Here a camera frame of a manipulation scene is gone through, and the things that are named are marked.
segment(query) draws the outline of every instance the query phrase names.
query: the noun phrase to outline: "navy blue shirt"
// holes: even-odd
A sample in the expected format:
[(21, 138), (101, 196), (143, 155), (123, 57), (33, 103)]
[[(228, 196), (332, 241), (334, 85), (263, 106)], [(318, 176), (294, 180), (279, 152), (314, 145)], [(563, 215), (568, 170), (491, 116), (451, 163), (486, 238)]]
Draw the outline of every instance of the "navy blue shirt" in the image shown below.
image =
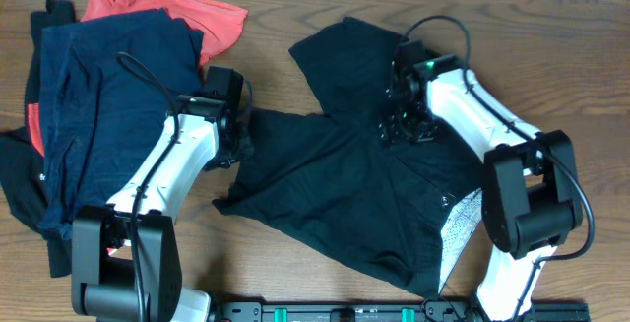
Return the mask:
[(116, 54), (131, 54), (171, 90), (193, 94), (202, 88), (202, 37), (164, 10), (43, 30), (39, 117), (49, 200), (40, 224), (44, 236), (71, 239), (79, 209), (104, 205), (161, 134), (166, 99), (126, 71)]

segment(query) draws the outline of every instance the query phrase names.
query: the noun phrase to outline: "black t-shirt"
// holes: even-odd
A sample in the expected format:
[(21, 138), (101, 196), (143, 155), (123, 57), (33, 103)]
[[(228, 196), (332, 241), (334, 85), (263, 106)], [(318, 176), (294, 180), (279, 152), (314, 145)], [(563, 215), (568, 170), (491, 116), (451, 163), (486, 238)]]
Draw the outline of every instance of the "black t-shirt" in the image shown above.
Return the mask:
[(439, 141), (381, 141), (378, 119), (399, 40), (345, 18), (296, 44), (289, 52), (325, 115), (252, 112), (255, 155), (215, 204), (359, 272), (435, 297), (440, 229), (452, 206), (479, 187), (481, 167), (450, 129)]

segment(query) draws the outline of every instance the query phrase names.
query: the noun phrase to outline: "green clip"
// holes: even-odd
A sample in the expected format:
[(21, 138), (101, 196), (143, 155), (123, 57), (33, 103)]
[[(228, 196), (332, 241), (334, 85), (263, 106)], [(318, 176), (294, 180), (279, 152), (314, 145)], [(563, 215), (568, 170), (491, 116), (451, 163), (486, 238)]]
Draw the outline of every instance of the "green clip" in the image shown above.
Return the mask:
[(288, 312), (286, 308), (276, 308), (274, 310), (274, 322), (287, 322)]
[(412, 308), (403, 308), (402, 322), (415, 322), (415, 310)]

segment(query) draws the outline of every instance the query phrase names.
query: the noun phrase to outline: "shirt sleeve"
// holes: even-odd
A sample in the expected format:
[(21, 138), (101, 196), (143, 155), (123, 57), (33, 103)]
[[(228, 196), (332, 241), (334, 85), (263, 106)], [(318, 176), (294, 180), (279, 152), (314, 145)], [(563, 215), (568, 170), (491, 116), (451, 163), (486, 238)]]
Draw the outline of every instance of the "shirt sleeve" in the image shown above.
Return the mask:
[(344, 18), (289, 50), (322, 110), (362, 117), (385, 99), (393, 53), (401, 36)]

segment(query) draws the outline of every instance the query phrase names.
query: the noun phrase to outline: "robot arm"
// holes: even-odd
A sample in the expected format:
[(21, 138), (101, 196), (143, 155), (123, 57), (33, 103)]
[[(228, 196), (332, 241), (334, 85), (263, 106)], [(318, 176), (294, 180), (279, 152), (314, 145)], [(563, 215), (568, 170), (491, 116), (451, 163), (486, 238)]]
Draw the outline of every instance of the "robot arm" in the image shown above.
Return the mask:
[[(252, 154), (246, 128), (236, 122), (243, 78), (211, 67), (209, 82), (194, 97), (180, 96), (179, 135), (148, 182), (138, 210), (139, 262), (149, 321), (206, 322), (210, 296), (182, 286), (173, 225), (202, 169), (230, 167)], [(138, 320), (134, 267), (108, 253), (128, 244), (138, 187), (171, 142), (168, 116), (156, 145), (129, 182), (105, 207), (84, 206), (73, 222), (72, 303), (99, 320)]]
[[(483, 162), (482, 217), (494, 243), (486, 278), (476, 291), (485, 317), (493, 321), (512, 318), (531, 308), (540, 270), (528, 280), (539, 257), (551, 256), (568, 232), (582, 221), (580, 200), (566, 178), (532, 144), (508, 129), (469, 92), (536, 139), (576, 174), (571, 142), (561, 131), (543, 134), (510, 112), (467, 71), (454, 55), (424, 59), (421, 43), (401, 47), (393, 64), (395, 77), (387, 91), (391, 119), (386, 138), (404, 134), (404, 140), (423, 141), (439, 136), (441, 119), (452, 127)], [(543, 175), (543, 182), (527, 188), (525, 177)], [(525, 300), (519, 300), (525, 293)]]

